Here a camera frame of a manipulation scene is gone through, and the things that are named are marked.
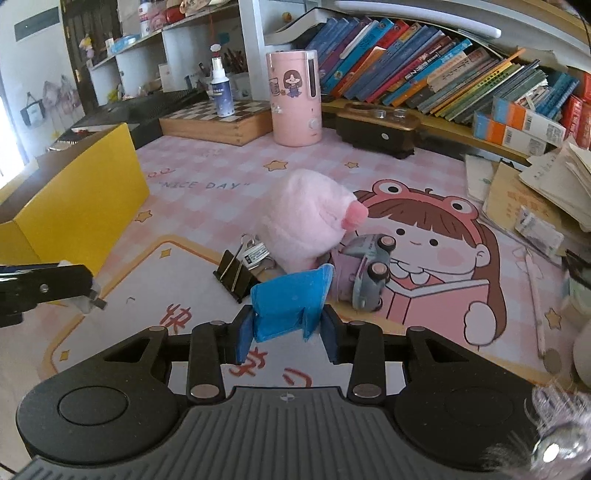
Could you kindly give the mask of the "black binder clip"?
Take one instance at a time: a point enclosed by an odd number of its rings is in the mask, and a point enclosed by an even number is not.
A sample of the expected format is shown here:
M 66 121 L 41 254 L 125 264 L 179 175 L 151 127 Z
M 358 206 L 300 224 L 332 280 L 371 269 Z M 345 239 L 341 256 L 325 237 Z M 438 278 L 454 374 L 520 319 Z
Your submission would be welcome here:
M 260 284 L 259 279 L 238 260 L 238 255 L 229 250 L 223 252 L 221 262 L 212 274 L 238 304 L 242 304 L 252 288 Z

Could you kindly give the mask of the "grey toy car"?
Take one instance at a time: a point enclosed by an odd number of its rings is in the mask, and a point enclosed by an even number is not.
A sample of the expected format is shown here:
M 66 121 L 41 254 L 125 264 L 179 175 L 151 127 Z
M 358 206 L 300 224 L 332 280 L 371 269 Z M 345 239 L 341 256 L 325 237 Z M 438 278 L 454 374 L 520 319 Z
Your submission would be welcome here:
M 360 261 L 353 280 L 353 309 L 375 312 L 383 305 L 382 292 L 391 277 L 391 252 L 396 239 L 387 234 L 356 236 L 342 250 L 346 256 Z

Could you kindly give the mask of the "blue cloth piece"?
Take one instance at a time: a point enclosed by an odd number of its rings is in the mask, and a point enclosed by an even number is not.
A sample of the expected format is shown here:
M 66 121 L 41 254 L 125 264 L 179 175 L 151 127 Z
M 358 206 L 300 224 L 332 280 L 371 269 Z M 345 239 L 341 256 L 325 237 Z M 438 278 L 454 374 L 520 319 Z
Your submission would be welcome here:
M 335 267 L 282 275 L 250 291 L 254 310 L 253 334 L 262 343 L 301 330 L 308 341 L 321 321 Z

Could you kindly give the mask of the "pink plush pig toy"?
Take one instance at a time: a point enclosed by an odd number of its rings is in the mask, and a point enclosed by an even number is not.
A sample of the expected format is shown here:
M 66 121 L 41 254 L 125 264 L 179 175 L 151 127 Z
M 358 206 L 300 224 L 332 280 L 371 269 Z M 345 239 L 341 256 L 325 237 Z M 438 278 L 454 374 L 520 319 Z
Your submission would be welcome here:
M 253 233 L 287 273 L 317 267 L 317 259 L 363 225 L 369 209 L 337 181 L 297 169 L 263 195 Z

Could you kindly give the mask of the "small metal padlock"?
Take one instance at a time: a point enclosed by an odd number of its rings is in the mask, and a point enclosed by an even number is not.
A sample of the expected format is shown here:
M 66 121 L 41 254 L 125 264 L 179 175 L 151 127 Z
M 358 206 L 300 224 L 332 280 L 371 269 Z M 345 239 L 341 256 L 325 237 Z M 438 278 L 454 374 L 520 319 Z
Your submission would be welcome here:
M 270 251 L 266 248 L 263 241 L 260 241 L 256 236 L 249 234 L 242 235 L 238 260 L 243 266 L 249 270 L 256 269 L 269 256 Z

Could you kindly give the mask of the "yellow cardboard box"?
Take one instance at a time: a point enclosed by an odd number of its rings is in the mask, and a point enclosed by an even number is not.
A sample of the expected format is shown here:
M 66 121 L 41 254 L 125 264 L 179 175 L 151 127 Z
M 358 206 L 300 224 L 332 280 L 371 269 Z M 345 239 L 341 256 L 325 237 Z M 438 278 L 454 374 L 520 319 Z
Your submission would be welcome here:
M 48 152 L 1 188 L 1 263 L 96 274 L 148 195 L 125 123 Z

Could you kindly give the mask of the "pink cartoon desk mat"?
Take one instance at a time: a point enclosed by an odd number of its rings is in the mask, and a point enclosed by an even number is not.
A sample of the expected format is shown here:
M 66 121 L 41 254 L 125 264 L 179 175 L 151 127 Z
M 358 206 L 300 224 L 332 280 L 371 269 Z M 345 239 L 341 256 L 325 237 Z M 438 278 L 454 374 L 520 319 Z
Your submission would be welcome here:
M 149 194 L 98 274 L 106 305 L 56 311 L 49 375 L 149 327 L 178 337 L 231 321 L 242 304 L 230 288 L 252 261 L 245 300 L 264 311 L 321 268 L 346 321 L 424 327 L 529 381 L 571 383 L 563 270 L 486 222 L 462 161 L 399 160 L 332 130 L 301 148 L 163 136 L 137 155 Z

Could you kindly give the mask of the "pink pen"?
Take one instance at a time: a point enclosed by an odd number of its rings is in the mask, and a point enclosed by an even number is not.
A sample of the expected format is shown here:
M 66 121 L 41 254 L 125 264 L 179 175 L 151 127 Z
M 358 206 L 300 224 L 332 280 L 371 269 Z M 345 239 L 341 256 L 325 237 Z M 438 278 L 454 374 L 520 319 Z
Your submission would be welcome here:
M 535 330 L 536 330 L 536 342 L 537 342 L 537 351 L 538 356 L 543 359 L 546 355 L 546 340 L 545 340 L 545 332 L 543 327 L 543 319 L 542 319 L 542 308 L 541 308 L 541 301 L 539 296 L 539 290 L 537 285 L 538 277 L 535 271 L 535 263 L 532 253 L 527 250 L 525 254 L 525 263 L 530 283 L 530 291 L 532 296 L 533 302 L 533 310 L 535 315 Z

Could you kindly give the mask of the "dark brown wooden device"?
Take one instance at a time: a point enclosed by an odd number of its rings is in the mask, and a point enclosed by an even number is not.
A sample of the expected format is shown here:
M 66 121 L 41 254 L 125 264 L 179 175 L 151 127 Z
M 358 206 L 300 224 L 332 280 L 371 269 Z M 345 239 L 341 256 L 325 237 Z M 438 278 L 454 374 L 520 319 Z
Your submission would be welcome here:
M 335 115 L 335 131 L 356 148 L 398 159 L 415 153 L 421 120 L 406 109 L 353 102 Z

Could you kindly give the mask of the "stack of loose papers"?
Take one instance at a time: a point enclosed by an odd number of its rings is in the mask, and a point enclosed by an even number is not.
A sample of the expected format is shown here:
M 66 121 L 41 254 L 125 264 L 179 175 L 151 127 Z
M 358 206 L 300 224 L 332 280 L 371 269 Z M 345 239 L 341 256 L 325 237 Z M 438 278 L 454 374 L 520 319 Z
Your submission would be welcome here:
M 488 223 L 555 265 L 569 255 L 590 261 L 590 195 L 575 168 L 590 153 L 573 137 L 528 159 L 518 170 L 507 162 L 464 157 L 469 197 Z

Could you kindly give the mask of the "wooden chess board box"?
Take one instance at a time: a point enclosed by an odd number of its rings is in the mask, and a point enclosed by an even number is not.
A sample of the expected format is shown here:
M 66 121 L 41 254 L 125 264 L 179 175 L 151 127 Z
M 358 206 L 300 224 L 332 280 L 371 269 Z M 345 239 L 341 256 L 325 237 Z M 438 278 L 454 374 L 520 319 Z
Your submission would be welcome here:
M 273 131 L 270 103 L 235 101 L 235 113 L 220 118 L 212 101 L 197 102 L 159 119 L 164 136 L 244 146 Z

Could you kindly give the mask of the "white spray bottle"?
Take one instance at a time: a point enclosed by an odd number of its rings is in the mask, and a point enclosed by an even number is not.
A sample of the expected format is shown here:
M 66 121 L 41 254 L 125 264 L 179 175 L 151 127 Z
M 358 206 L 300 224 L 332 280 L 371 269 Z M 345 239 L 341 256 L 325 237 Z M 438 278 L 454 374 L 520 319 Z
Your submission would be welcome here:
M 235 114 L 231 84 L 225 73 L 221 58 L 221 46 L 211 45 L 211 93 L 216 114 L 219 118 L 228 118 Z

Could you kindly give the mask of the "orange blue boxed books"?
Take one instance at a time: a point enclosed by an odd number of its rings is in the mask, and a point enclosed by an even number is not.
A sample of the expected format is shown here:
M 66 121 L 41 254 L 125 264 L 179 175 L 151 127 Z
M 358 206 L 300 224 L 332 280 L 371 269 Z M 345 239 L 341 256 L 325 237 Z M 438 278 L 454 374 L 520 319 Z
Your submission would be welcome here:
M 490 114 L 473 115 L 475 138 L 526 156 L 541 156 L 548 147 L 560 147 L 566 129 L 559 123 L 515 102 L 495 97 Z

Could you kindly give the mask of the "pink cylindrical humidifier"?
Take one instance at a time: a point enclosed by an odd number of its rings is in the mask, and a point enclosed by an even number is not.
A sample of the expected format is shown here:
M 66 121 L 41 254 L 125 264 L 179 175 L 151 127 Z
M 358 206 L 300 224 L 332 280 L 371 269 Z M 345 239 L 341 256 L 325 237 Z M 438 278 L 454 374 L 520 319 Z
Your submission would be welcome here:
M 322 140 L 322 99 L 318 52 L 291 50 L 266 54 L 273 139 L 287 147 Z

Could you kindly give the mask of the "row of leaning books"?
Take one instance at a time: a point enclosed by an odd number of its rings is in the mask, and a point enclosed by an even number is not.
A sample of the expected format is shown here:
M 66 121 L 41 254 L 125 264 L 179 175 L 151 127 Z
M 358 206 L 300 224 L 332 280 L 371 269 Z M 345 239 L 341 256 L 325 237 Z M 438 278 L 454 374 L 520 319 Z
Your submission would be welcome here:
M 552 121 L 578 104 L 581 76 L 538 58 L 502 55 L 433 24 L 342 16 L 305 33 L 320 57 L 325 97 L 407 107 L 469 125 L 478 115 L 522 107 Z

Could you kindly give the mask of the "white shelf unit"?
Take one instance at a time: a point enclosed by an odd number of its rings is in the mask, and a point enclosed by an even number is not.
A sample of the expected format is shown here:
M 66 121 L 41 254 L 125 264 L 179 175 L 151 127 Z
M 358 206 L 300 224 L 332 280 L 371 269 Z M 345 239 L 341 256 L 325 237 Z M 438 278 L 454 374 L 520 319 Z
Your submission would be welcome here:
M 221 46 L 228 72 L 245 71 L 245 41 L 238 2 L 205 7 L 178 22 L 137 39 L 89 68 L 99 105 L 118 87 L 128 96 L 157 78 L 165 91 L 187 88 L 186 79 L 211 68 L 211 45 Z

